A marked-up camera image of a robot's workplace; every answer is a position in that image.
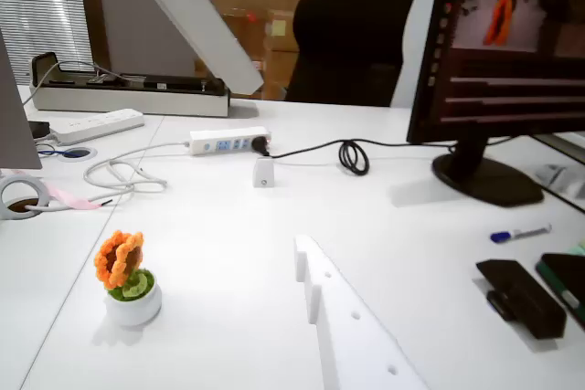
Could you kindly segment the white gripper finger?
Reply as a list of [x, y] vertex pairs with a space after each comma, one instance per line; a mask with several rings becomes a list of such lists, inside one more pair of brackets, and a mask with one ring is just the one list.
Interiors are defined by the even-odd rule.
[[294, 238], [295, 277], [316, 327], [324, 388], [425, 389], [396, 339], [311, 237]]

